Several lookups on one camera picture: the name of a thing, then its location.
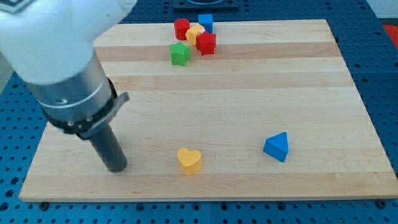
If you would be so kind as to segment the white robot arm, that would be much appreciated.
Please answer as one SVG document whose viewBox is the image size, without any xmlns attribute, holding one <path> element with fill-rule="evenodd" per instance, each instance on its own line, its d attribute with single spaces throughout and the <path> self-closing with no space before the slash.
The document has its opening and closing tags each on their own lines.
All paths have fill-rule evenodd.
<svg viewBox="0 0 398 224">
<path fill-rule="evenodd" d="M 127 165 L 109 124 L 129 95 L 116 92 L 94 42 L 135 5 L 136 0 L 1 2 L 1 53 L 48 121 L 88 140 L 111 172 Z"/>
</svg>

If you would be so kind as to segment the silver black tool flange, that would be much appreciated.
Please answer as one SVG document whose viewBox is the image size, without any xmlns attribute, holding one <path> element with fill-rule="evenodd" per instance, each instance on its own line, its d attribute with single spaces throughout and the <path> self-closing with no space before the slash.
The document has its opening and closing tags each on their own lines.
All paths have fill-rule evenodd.
<svg viewBox="0 0 398 224">
<path fill-rule="evenodd" d="M 82 71 L 66 80 L 26 85 L 53 126 L 83 140 L 105 128 L 129 100 L 127 92 L 116 93 L 96 53 Z"/>
</svg>

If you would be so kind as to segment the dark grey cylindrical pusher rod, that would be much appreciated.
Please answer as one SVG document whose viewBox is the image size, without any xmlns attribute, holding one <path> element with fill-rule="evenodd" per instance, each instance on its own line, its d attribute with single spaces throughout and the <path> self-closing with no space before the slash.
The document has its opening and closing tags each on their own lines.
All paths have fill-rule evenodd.
<svg viewBox="0 0 398 224">
<path fill-rule="evenodd" d="M 127 158 L 108 123 L 88 140 L 110 172 L 121 172 L 127 166 Z"/>
</svg>

